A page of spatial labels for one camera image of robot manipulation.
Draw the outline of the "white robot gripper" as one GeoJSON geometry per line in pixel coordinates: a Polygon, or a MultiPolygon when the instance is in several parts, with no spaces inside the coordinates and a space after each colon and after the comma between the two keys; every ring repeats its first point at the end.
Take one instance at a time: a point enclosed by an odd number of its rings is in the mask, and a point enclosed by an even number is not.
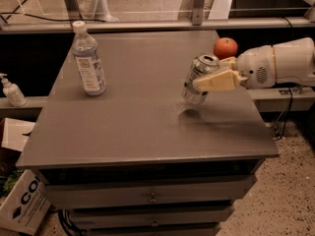
{"type": "Polygon", "coordinates": [[[194,80],[194,89],[199,92],[227,91],[240,85],[247,89],[266,89],[276,83],[275,54],[271,45],[246,50],[238,58],[221,59],[220,67],[227,70],[217,70],[194,80]]]}

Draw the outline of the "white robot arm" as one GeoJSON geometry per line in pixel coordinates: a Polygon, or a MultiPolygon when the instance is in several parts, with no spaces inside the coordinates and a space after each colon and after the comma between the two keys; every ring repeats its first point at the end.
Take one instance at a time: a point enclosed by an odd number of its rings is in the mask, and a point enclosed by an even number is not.
{"type": "Polygon", "coordinates": [[[193,81],[201,92],[268,89],[274,85],[315,86],[315,50],[310,37],[246,50],[220,61],[219,68],[193,81]]]}

